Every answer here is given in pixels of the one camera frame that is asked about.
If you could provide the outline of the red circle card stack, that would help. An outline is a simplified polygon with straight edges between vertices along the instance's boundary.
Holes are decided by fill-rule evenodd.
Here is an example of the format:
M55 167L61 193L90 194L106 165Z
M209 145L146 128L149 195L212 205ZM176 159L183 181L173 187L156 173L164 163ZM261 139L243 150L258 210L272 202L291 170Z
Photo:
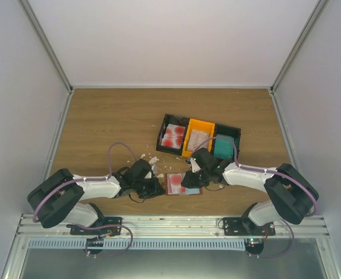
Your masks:
M185 127L174 124L169 124L166 127L165 134L161 139L161 146L181 149L182 141L184 138Z

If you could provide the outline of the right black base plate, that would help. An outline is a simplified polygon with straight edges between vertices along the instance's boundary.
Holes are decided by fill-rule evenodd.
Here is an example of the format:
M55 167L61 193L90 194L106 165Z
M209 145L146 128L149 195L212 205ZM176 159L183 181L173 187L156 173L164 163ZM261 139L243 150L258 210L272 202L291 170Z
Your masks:
M260 256L268 237L276 234L273 223L257 226L248 218L242 217L224 217L218 226L223 229L225 236L242 237L249 256Z

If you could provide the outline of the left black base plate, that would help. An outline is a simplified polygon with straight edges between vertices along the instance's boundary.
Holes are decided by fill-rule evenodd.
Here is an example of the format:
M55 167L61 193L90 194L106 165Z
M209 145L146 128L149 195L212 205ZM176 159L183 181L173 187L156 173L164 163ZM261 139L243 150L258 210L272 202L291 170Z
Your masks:
M88 235L83 250L89 256L98 256L103 251L103 240L106 237L115 237L121 234L122 221L122 217L103 216L94 222L89 230L76 224L68 224L66 227L70 229L71 235Z

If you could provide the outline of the white patterned card stack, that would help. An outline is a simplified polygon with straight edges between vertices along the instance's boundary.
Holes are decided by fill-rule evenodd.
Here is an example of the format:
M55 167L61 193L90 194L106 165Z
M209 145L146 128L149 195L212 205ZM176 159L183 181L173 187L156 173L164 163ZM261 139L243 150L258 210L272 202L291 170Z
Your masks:
M209 133L201 130L192 130L189 139L188 144L186 147L187 151L194 151L203 141L207 140L209 137Z

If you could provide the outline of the black bin with teal cards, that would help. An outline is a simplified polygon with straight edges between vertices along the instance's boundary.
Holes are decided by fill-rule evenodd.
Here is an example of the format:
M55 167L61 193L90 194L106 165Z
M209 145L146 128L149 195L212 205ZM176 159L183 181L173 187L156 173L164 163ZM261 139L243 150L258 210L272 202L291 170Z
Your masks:
M219 159L234 160L235 154L239 153L241 129L222 124L216 124L212 140L212 154Z

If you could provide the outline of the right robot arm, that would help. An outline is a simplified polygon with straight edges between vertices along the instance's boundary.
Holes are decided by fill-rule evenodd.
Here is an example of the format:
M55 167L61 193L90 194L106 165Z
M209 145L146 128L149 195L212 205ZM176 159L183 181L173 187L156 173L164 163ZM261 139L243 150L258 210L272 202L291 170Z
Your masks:
M252 204L241 216L242 230L247 235L257 234L270 222L300 224L317 208L318 192L291 164L267 169L246 166L232 159L216 158L205 148L197 150L188 163L191 170L181 182L185 188L220 183L256 189L269 196L268 201Z

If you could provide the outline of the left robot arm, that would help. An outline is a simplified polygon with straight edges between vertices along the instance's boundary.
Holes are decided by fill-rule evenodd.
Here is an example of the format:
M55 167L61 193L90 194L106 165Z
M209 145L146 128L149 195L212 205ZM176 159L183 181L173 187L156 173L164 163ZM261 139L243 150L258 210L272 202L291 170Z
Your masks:
M96 235L104 228L104 215L95 204L83 201L116 199L133 192L142 200L166 193L151 165L143 159L102 177L78 176L60 169L31 191L27 201L34 211L33 222L41 223L43 228L60 223L78 224Z

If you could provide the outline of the aluminium rail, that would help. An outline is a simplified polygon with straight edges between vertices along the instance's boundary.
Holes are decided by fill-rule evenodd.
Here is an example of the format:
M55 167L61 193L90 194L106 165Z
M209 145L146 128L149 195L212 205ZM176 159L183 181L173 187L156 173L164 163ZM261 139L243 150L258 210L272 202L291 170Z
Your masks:
M128 227L134 238L226 238L222 229L221 216L146 216L124 215L122 225ZM71 237L66 223L44 229L32 222L30 215L24 215L16 230L17 237ZM299 225L286 226L282 221L274 222L273 238L329 238L329 232L322 216L305 218Z

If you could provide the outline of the black bin with red cards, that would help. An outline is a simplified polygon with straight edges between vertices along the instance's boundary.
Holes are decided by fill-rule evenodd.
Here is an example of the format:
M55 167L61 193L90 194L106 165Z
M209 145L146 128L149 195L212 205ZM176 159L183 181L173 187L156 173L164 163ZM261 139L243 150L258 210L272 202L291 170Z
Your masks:
M156 141L156 150L182 156L190 118L165 114Z

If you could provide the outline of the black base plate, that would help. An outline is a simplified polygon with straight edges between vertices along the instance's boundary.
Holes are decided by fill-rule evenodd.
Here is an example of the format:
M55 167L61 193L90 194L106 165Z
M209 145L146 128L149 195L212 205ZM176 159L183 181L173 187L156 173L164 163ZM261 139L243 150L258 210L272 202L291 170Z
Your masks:
M66 227L70 229L71 235L88 235L83 250L89 256L98 256L103 251L103 240L106 237L115 237L121 234L122 221L122 217L103 216L94 222L89 230L76 224L68 224Z
M260 256L268 237L276 234L273 223L257 226L248 218L242 217L224 217L218 226L223 229L225 236L242 237L249 256Z

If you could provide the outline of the orange bin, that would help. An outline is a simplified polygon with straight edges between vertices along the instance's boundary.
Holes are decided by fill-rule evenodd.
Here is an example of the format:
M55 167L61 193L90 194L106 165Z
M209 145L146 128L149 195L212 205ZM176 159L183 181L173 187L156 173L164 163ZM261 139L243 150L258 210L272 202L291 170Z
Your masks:
M206 148L208 151L211 151L212 142L208 141L204 144L203 142L214 136L215 127L216 124L212 122L190 119L184 138L182 156L189 157L199 145Z

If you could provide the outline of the teal card stack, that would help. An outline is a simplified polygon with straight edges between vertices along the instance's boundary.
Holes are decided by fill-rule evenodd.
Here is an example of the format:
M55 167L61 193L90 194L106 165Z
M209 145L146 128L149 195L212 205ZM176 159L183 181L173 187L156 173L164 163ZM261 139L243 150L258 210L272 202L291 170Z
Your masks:
M220 159L233 159L234 147L228 140L217 138L214 144L214 156Z

